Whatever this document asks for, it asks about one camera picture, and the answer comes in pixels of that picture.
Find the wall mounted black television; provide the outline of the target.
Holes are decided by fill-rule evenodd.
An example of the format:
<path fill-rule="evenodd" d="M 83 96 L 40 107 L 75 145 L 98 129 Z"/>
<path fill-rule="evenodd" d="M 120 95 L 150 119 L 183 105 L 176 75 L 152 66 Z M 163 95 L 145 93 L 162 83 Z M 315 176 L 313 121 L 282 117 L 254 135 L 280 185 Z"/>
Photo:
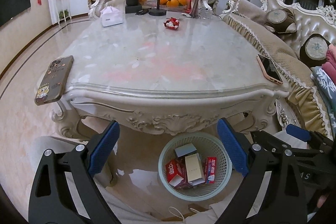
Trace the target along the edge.
<path fill-rule="evenodd" d="M 30 0 L 0 0 L 0 26 L 31 7 Z"/>

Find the clear glass cups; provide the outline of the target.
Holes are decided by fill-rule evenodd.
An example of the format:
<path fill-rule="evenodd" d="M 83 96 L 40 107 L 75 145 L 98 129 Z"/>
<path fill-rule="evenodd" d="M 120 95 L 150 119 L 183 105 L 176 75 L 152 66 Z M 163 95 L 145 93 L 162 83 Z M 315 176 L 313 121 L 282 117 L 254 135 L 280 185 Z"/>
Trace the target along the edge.
<path fill-rule="evenodd" d="M 213 15 L 212 9 L 205 9 L 205 8 L 199 9 L 199 17 L 201 19 L 210 20 L 212 18 L 212 15 Z"/>

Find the black dotted box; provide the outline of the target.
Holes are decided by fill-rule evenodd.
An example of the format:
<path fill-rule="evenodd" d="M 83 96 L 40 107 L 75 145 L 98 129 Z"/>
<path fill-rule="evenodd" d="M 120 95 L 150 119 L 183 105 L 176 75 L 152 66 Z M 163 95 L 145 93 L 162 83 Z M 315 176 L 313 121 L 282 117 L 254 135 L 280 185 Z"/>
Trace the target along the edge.
<path fill-rule="evenodd" d="M 179 159 L 181 157 L 192 155 L 196 153 L 197 149 L 192 143 L 184 144 L 174 149 L 175 156 Z"/>

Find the orange fruit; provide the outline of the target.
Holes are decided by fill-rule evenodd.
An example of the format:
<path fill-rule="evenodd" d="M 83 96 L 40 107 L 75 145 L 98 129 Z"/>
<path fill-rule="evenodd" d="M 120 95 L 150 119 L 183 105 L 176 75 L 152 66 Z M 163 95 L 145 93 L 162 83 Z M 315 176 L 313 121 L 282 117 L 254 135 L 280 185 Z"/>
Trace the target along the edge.
<path fill-rule="evenodd" d="M 180 6 L 186 6 L 188 4 L 188 0 L 177 0 Z"/>
<path fill-rule="evenodd" d="M 165 5 L 167 3 L 168 0 L 159 0 L 159 4 L 160 5 Z"/>
<path fill-rule="evenodd" d="M 178 0 L 168 0 L 166 5 L 167 7 L 178 7 L 179 1 Z"/>

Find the ornate marble coffee table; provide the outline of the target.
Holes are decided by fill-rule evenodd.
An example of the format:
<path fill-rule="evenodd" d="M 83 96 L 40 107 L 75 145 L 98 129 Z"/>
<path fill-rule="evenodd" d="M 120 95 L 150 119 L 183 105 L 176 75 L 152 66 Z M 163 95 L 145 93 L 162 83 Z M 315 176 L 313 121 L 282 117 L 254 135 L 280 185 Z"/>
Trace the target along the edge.
<path fill-rule="evenodd" d="M 238 131 L 266 128 L 289 85 L 267 80 L 258 51 L 219 18 L 127 15 L 123 24 L 91 24 L 58 57 L 74 62 L 52 120 L 60 135 L 88 139 L 87 117 L 148 134 L 201 131 L 246 114 Z"/>

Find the phone with pink case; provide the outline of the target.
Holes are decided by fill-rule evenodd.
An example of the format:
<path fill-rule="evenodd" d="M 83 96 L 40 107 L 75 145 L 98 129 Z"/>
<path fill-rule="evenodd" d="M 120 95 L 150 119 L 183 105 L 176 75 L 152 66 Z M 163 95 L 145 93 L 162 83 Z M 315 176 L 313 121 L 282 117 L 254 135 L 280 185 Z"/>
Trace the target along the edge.
<path fill-rule="evenodd" d="M 264 77 L 275 83 L 278 85 L 282 85 L 283 81 L 282 78 L 280 76 L 280 73 L 278 72 L 275 64 L 273 63 L 273 61 L 271 59 L 269 59 L 268 57 L 265 57 L 263 55 L 258 54 L 256 57 L 260 68 L 262 70 L 262 73 L 264 75 Z"/>

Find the red Zhonghua box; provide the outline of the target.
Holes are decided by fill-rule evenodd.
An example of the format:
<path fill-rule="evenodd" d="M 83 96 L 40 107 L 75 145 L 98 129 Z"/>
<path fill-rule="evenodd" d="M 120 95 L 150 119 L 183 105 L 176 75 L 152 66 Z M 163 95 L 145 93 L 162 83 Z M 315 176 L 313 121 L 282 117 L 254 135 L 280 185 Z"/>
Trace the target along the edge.
<path fill-rule="evenodd" d="M 185 180 L 185 175 L 183 173 L 183 168 L 175 159 L 169 161 L 166 165 L 166 177 L 167 182 L 172 187 L 176 187 Z"/>

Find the white side stand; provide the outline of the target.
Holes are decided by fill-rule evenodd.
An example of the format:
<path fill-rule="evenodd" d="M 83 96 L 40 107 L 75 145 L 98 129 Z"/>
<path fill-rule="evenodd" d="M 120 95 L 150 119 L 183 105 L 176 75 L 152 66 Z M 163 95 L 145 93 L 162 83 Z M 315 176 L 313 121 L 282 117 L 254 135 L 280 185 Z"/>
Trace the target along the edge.
<path fill-rule="evenodd" d="M 61 22 L 67 23 L 72 20 L 70 0 L 55 0 L 55 11 L 58 19 L 58 25 Z"/>

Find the black flat base box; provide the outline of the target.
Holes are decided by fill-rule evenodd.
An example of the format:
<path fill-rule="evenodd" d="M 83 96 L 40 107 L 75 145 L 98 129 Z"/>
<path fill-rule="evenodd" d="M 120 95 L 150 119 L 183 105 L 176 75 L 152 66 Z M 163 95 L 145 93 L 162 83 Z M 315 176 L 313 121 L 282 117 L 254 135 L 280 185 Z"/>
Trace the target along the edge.
<path fill-rule="evenodd" d="M 135 14 L 139 11 L 142 10 L 142 6 L 141 5 L 136 5 L 136 6 L 125 6 L 125 13 L 126 14 Z"/>

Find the black remote control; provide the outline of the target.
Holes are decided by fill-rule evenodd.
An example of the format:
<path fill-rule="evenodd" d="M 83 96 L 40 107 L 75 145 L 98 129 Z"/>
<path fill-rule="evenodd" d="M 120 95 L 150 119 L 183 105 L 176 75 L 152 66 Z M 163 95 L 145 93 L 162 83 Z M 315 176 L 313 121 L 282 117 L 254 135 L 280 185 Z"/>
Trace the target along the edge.
<path fill-rule="evenodd" d="M 147 14 L 148 12 L 149 12 L 148 9 L 142 9 L 142 10 L 136 12 L 135 14 L 136 14 L 136 15 L 145 15 L 145 14 Z"/>

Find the red toothpaste box with tooth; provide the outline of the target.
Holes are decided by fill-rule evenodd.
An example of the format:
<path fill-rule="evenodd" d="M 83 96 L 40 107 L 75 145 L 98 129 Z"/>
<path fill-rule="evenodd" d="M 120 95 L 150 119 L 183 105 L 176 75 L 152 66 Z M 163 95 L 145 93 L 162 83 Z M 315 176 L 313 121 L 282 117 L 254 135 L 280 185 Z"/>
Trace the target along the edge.
<path fill-rule="evenodd" d="M 213 184 L 215 182 L 216 166 L 217 166 L 217 157 L 206 158 L 204 167 L 206 184 Z"/>

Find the round cushion sofa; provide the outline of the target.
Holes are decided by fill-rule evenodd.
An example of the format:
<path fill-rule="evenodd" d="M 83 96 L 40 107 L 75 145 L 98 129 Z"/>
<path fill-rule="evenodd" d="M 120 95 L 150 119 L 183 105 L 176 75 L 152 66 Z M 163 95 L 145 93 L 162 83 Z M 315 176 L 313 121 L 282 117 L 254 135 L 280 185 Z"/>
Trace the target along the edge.
<path fill-rule="evenodd" d="M 270 11 L 266 14 L 265 28 L 276 34 L 296 33 L 295 14 L 286 8 Z"/>
<path fill-rule="evenodd" d="M 299 50 L 299 59 L 307 67 L 320 67 L 326 62 L 330 43 L 320 34 L 309 36 Z"/>

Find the phone with cartoon case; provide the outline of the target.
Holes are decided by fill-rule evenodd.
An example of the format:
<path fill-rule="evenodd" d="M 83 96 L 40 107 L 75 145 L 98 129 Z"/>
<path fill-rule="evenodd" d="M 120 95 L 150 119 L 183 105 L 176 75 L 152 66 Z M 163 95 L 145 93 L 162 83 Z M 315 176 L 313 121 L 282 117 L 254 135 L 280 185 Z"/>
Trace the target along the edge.
<path fill-rule="evenodd" d="M 34 98 L 36 105 L 45 105 L 60 100 L 73 63 L 74 57 L 70 55 L 55 59 L 49 64 Z"/>

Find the beige fringed right sofa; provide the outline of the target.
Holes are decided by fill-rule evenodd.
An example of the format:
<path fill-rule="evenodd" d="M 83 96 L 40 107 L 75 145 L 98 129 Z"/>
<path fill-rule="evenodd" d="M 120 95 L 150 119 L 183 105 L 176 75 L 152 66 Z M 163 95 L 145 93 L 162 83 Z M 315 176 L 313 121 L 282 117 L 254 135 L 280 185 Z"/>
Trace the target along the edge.
<path fill-rule="evenodd" d="M 262 7 L 257 7 L 247 0 L 228 0 L 221 17 L 276 64 L 290 84 L 286 101 L 298 111 L 301 125 L 333 138 L 334 130 L 326 103 L 310 78 L 310 68 L 301 61 L 299 50 L 313 34 L 335 44 L 335 9 L 333 6 L 319 6 L 316 10 L 307 10 L 298 3 L 286 5 L 283 0 L 261 2 Z M 266 28 L 266 15 L 276 10 L 292 15 L 294 21 L 290 24 L 290 33 L 278 34 Z"/>

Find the cream Kimtrue box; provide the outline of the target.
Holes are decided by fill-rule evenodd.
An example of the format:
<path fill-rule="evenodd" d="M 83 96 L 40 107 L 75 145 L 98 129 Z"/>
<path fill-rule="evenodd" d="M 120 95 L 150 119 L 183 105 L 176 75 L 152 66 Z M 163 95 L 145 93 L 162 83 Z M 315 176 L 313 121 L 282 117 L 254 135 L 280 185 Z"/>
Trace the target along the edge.
<path fill-rule="evenodd" d="M 190 185 L 196 186 L 206 181 L 201 158 L 198 153 L 185 157 L 185 166 L 187 180 Z"/>

